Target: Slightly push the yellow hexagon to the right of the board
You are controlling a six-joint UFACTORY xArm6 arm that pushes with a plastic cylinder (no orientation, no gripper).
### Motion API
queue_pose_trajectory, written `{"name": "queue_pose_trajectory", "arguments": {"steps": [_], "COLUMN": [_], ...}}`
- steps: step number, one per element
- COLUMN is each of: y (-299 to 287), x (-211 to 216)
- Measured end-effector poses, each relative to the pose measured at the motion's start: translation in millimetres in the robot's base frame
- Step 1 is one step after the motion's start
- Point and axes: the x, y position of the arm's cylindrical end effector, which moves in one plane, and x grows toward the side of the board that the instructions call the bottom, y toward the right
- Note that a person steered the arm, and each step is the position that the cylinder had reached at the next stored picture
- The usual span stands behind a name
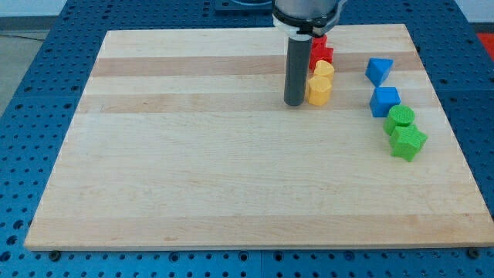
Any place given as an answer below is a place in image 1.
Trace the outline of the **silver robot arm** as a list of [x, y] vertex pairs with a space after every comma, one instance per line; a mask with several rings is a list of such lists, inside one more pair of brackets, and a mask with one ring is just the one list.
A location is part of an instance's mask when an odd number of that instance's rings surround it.
[[273, 24], [288, 36], [284, 102], [301, 105], [314, 38], [328, 33], [339, 21], [347, 0], [273, 0]]

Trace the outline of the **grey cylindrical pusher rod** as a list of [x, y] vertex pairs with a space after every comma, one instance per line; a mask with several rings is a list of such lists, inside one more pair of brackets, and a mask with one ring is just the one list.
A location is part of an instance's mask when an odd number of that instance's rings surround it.
[[289, 106], [297, 107], [304, 101], [311, 48], [311, 38], [303, 41], [288, 40], [284, 101]]

